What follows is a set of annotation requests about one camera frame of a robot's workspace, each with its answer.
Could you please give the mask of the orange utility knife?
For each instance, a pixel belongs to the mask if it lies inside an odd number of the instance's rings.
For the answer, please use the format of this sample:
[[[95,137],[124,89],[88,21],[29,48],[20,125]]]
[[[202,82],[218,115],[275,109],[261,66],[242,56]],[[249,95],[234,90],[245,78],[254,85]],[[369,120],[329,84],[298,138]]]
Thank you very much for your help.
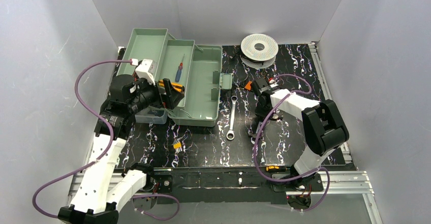
[[[176,91],[178,91],[178,92],[180,92],[180,93],[184,93],[184,91],[185,91],[185,87],[184,87],[184,86],[182,86],[182,85],[180,85],[180,84],[178,84],[178,83],[171,83],[171,85],[172,85],[172,87],[173,87]],[[163,80],[159,80],[159,81],[158,81],[158,86],[159,86],[159,87],[162,87],[162,88],[164,88],[164,87],[165,87]]]

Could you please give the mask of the red black utility knife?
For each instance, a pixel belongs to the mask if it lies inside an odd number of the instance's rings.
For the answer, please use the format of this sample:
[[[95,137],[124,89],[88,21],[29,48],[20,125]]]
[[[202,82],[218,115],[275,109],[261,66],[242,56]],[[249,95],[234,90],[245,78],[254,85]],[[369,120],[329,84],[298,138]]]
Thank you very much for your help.
[[[249,82],[244,86],[244,89],[245,89],[245,90],[248,90],[248,91],[251,91],[251,90],[252,90],[251,84],[252,84],[252,81],[249,81]]]

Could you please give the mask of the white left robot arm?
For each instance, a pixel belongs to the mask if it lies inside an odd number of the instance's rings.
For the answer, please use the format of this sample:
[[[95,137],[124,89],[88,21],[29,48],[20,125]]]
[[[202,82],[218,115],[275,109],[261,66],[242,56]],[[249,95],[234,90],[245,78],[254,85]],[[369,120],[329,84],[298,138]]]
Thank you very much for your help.
[[[117,223],[119,213],[135,193],[151,186],[154,169],[145,163],[133,164],[119,183],[110,188],[117,159],[136,122],[135,115],[149,106],[172,108],[183,99],[169,79],[161,86],[154,79],[132,75],[115,76],[106,100],[95,115],[90,167],[69,206],[57,215],[64,223]]]

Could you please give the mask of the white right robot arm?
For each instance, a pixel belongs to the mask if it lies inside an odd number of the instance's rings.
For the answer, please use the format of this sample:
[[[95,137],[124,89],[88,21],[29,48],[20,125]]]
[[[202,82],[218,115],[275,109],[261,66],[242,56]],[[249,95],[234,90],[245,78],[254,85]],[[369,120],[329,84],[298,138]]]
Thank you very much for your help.
[[[267,78],[253,81],[251,89],[258,99],[255,113],[264,118],[254,143],[254,162],[257,161],[259,140],[276,110],[300,119],[304,129],[306,147],[300,158],[290,167],[290,178],[274,179],[274,182],[284,183],[314,175],[324,160],[349,140],[347,126],[333,100],[307,99],[306,95],[310,94],[311,90],[290,91]]]

